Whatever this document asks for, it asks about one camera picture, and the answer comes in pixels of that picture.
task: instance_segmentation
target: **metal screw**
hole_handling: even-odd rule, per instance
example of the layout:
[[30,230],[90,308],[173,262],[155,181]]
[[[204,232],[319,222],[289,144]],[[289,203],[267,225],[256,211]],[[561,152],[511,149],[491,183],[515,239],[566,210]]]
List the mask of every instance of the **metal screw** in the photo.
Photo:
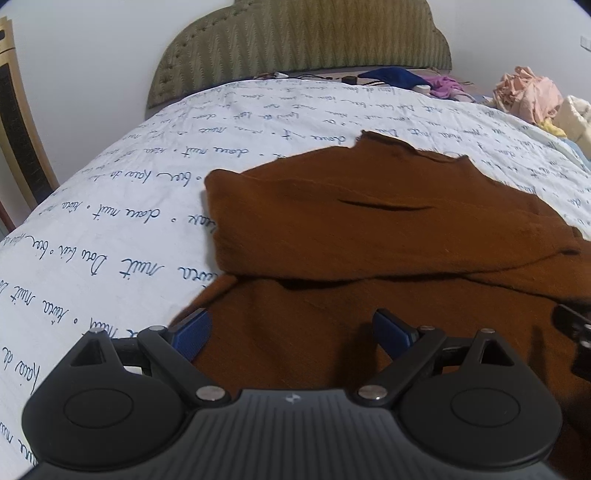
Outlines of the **metal screw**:
[[365,400],[380,400],[388,395],[388,390],[381,385],[364,385],[357,393]]
[[196,394],[199,400],[217,401],[221,400],[224,395],[226,395],[226,391],[222,387],[206,385],[205,387],[199,388]]

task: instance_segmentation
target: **bed sheet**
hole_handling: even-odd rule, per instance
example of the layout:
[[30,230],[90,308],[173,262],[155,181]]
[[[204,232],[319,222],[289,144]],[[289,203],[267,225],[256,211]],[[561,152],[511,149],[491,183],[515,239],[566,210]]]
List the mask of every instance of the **bed sheet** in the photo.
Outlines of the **bed sheet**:
[[351,146],[362,129],[467,154],[591,238],[591,185],[577,155],[500,111],[297,79],[192,95],[106,149],[0,242],[0,478],[35,464],[22,407],[83,332],[103,326],[112,337],[135,336],[166,324],[220,273],[203,186],[209,171]]

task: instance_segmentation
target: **brown garment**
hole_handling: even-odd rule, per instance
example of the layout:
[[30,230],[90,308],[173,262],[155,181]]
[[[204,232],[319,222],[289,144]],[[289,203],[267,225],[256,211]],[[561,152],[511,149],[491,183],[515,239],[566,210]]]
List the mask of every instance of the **brown garment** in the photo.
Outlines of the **brown garment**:
[[384,307],[450,336],[492,327],[563,404],[591,398],[550,320],[590,303],[590,244],[467,157],[364,133],[206,187],[227,274],[191,306],[213,316],[195,364],[231,391],[360,386],[389,362],[371,335]]

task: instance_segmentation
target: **gray ribbed surface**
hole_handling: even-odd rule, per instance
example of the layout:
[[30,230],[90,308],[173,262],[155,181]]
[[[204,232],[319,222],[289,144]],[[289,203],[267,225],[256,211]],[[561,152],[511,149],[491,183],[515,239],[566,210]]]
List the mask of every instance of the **gray ribbed surface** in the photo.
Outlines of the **gray ribbed surface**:
[[120,472],[43,465],[27,480],[552,480],[539,463],[521,471],[461,470],[410,443],[393,416],[351,403],[340,390],[246,390],[238,402],[195,416],[173,448]]
[[451,70],[427,0],[237,0],[177,35],[148,108],[264,72],[367,65]]

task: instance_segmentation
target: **upholstered headboard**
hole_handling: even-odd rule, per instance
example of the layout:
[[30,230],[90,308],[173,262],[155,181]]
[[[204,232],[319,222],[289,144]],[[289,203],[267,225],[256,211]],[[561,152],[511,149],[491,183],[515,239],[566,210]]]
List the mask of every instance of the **upholstered headboard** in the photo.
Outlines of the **upholstered headboard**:
[[451,69],[427,0],[236,0],[177,35],[147,106],[263,72],[366,65]]

